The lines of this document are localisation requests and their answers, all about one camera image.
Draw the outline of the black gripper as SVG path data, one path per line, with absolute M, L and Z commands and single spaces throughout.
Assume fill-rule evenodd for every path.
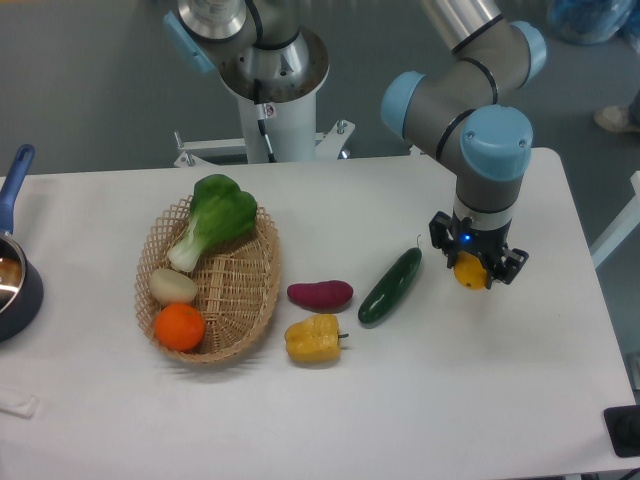
M 495 282 L 510 285 L 520 273 L 529 254 L 521 249 L 507 247 L 511 221 L 492 230 L 479 230 L 469 218 L 460 220 L 438 211 L 429 222 L 432 246 L 440 250 L 453 267 L 461 252 L 469 253 L 481 261 L 487 272 L 485 288 L 490 290 Z

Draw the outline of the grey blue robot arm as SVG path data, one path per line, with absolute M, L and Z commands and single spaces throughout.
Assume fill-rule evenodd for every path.
M 455 56 L 441 78 L 409 71 L 388 86 L 381 118 L 397 136 L 456 178 L 451 214 L 430 221 L 433 246 L 459 268 L 483 268 L 484 287 L 511 283 L 527 261 L 507 235 L 531 158 L 533 130 L 503 107 L 544 66 L 546 45 L 525 22 L 508 22 L 492 1 L 427 1 L 424 10 Z M 316 94 L 329 72 L 323 41 L 299 20 L 295 1 L 181 1 L 163 25 L 200 72 L 217 71 L 235 96 L 252 163 L 312 161 Z

